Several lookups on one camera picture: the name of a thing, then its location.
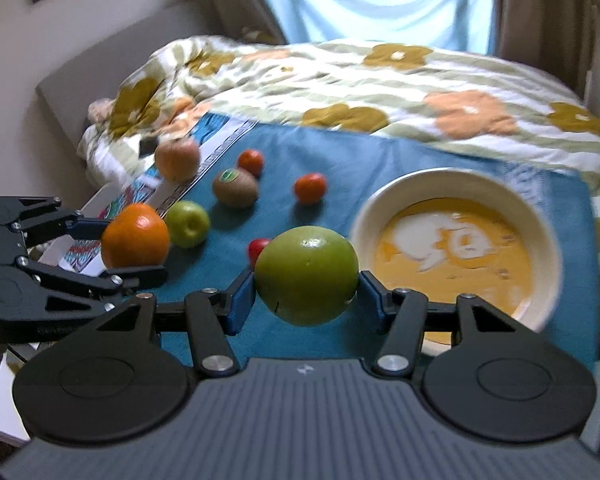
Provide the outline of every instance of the metal screw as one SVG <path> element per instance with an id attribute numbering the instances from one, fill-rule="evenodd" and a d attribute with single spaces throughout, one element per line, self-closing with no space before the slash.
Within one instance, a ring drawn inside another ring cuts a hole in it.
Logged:
<path id="1" fill-rule="evenodd" d="M 234 365 L 234 360 L 226 355 L 210 355 L 202 359 L 202 367 L 210 372 L 224 372 Z"/>
<path id="2" fill-rule="evenodd" d="M 388 372 L 400 372 L 409 367 L 409 360 L 406 357 L 394 354 L 383 355 L 376 363 L 382 370 Z"/>

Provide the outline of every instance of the white bowl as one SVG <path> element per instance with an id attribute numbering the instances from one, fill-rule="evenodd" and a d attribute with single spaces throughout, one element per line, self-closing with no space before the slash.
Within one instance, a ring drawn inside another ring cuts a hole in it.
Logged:
<path id="1" fill-rule="evenodd" d="M 554 312 L 562 288 L 562 257 L 554 231 L 512 189 L 477 171 L 417 171 L 376 191 L 362 206 L 350 233 L 360 269 L 373 271 L 379 237 L 395 215 L 432 198 L 464 198 L 487 206 L 499 212 L 520 234 L 531 263 L 533 285 L 529 303 L 519 307 L 512 317 L 536 332 L 542 330 Z M 422 344 L 422 351 L 433 356 L 448 348 L 429 340 Z"/>

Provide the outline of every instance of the orange soup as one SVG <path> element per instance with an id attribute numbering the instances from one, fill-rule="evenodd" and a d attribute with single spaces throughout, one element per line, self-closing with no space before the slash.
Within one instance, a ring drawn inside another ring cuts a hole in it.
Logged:
<path id="1" fill-rule="evenodd" d="M 398 213 L 382 231 L 375 276 L 391 289 L 413 288 L 455 303 L 472 292 L 507 314 L 528 305 L 531 266 L 518 233 L 496 211 L 457 198 L 435 198 Z M 449 344 L 450 334 L 426 339 Z"/>

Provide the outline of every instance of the blue tablecloth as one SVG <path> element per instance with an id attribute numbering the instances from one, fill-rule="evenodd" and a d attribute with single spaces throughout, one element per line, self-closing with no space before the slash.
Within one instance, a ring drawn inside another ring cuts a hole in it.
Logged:
<path id="1" fill-rule="evenodd" d="M 193 134 L 208 139 L 227 120 L 207 114 Z M 216 202 L 211 183 L 219 171 L 234 166 L 247 148 L 260 150 L 266 160 L 260 199 L 253 210 L 231 210 Z M 273 238 L 306 224 L 347 236 L 360 207 L 380 187 L 413 171 L 444 167 L 478 170 L 513 184 L 554 226 L 564 260 L 564 280 L 558 307 L 544 334 L 592 368 L 598 357 L 600 293 L 596 231 L 586 185 L 574 174 L 453 155 L 408 139 L 253 125 L 186 194 L 186 200 L 208 210 L 212 229 L 202 246 L 171 250 L 166 263 L 170 278 L 156 291 L 158 299 L 177 301 L 199 288 L 225 288 L 247 266 L 246 247 L 254 238 Z M 298 207 L 292 186 L 296 178 L 313 171 L 327 176 L 329 191 L 321 205 Z M 242 332 L 230 340 L 241 362 L 250 356 L 371 358 L 382 343 L 382 338 L 364 325 L 356 307 L 322 326 L 297 328 L 275 317 L 260 300 Z M 190 362 L 185 335 L 164 334 L 162 346 Z"/>

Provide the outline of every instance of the kiwi sticker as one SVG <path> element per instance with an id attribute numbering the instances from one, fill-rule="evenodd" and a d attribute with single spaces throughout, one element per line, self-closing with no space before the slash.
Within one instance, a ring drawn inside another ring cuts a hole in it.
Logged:
<path id="1" fill-rule="evenodd" d="M 220 182 L 233 182 L 236 178 L 238 178 L 240 173 L 238 170 L 224 170 L 222 175 L 220 175 Z"/>

